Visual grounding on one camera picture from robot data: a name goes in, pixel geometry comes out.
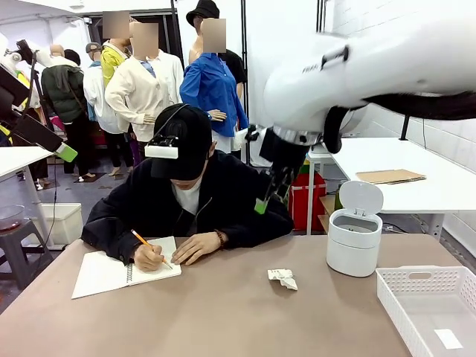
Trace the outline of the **person's right hand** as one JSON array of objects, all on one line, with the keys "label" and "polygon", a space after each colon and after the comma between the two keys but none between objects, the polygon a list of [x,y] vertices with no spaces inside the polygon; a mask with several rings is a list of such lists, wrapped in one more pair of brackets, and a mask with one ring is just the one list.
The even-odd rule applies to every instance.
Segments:
[{"label": "person's right hand", "polygon": [[139,245],[132,254],[135,266],[141,271],[157,271],[163,261],[160,245]]}]

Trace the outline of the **person's left hand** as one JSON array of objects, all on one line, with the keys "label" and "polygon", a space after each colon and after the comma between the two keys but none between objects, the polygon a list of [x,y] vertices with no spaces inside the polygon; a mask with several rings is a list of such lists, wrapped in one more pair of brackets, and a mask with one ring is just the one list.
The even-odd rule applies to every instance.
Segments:
[{"label": "person's left hand", "polygon": [[194,234],[183,242],[173,253],[172,263],[190,266],[204,255],[211,254],[221,247],[218,233]]}]

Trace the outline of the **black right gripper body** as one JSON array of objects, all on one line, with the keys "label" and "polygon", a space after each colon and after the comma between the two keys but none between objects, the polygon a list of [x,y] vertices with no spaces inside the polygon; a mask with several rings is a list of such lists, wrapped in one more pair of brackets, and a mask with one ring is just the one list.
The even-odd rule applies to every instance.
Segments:
[{"label": "black right gripper body", "polygon": [[283,140],[274,133],[272,128],[267,128],[261,134],[264,134],[264,136],[260,148],[260,157],[270,161],[274,171],[288,168],[295,173],[299,173],[309,151],[309,145]]}]

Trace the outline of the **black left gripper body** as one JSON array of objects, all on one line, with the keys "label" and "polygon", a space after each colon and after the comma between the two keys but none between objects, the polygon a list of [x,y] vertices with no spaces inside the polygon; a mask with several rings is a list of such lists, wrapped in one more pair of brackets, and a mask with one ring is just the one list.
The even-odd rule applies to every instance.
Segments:
[{"label": "black left gripper body", "polygon": [[1,67],[1,120],[25,123],[30,89],[7,68]]}]

